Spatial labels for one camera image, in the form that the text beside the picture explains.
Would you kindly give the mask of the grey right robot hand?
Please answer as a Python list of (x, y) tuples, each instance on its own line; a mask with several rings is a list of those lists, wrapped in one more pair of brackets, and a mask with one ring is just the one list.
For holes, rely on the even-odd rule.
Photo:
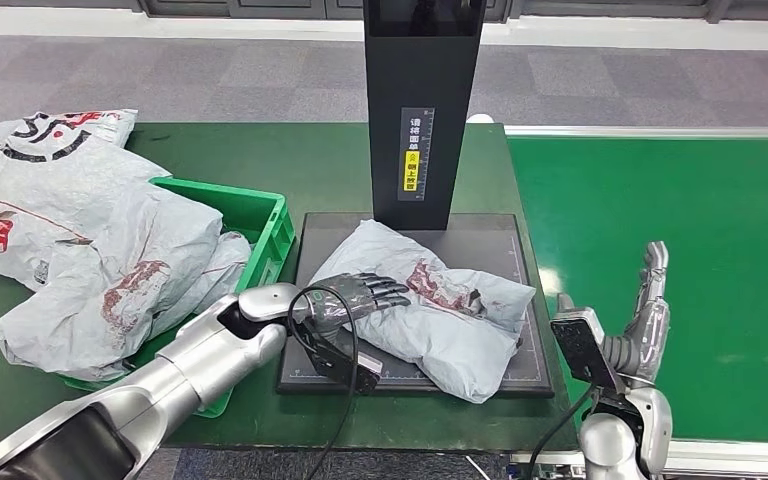
[(619, 374), (654, 385), (669, 332), (670, 307), (664, 298), (669, 252), (663, 241), (649, 242), (631, 322), (619, 336), (606, 336), (602, 353)]

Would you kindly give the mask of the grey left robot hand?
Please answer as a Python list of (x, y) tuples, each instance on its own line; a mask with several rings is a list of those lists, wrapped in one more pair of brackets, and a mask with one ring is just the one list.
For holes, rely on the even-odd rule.
[(391, 277), (343, 273), (313, 283), (304, 295), (311, 325), (325, 335), (374, 312), (410, 305), (408, 291)]

